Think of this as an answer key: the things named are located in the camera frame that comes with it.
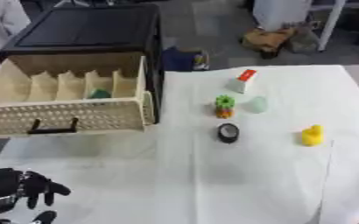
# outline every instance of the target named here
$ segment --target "black tape roll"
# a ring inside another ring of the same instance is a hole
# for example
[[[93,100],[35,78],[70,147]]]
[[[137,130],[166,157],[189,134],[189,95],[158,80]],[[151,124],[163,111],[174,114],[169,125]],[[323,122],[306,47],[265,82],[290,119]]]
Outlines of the black tape roll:
[[[226,143],[232,144],[239,137],[239,129],[232,123],[224,123],[218,127],[218,138]]]

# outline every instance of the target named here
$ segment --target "red and white box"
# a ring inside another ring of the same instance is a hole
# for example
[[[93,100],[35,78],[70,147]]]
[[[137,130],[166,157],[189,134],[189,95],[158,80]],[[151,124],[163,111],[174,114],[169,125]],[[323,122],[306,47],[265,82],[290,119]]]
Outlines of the red and white box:
[[[247,92],[252,85],[252,82],[255,80],[256,72],[256,70],[248,69],[244,71],[238,78],[236,78],[236,92],[241,94]]]

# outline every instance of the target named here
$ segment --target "black lid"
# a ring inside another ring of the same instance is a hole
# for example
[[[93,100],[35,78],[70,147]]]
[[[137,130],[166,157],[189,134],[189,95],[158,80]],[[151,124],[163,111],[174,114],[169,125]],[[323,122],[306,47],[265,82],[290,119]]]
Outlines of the black lid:
[[[12,54],[137,50],[148,43],[157,18],[154,4],[53,8],[14,37],[0,60]]]

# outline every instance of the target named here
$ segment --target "yellow rubber duck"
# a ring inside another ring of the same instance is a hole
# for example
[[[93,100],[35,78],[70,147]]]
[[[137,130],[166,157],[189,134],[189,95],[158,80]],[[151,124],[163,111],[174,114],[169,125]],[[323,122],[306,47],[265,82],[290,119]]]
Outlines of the yellow rubber duck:
[[[314,125],[310,129],[302,130],[302,143],[306,146],[321,144],[323,140],[324,134],[320,125]]]

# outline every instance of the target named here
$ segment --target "white tablecloth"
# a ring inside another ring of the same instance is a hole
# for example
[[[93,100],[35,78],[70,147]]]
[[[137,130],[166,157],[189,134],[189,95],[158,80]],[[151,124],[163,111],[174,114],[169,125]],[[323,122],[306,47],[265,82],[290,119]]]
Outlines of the white tablecloth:
[[[230,82],[247,67],[167,73],[160,125],[146,132],[12,139],[0,167],[32,169],[72,188],[55,223],[311,224],[359,221],[359,88],[340,66],[256,67],[247,94]],[[217,95],[235,116],[214,116]],[[262,114],[249,111],[255,96]],[[234,123],[238,142],[215,138]],[[325,142],[304,147],[320,124]],[[50,207],[24,202],[0,217],[28,221]]]

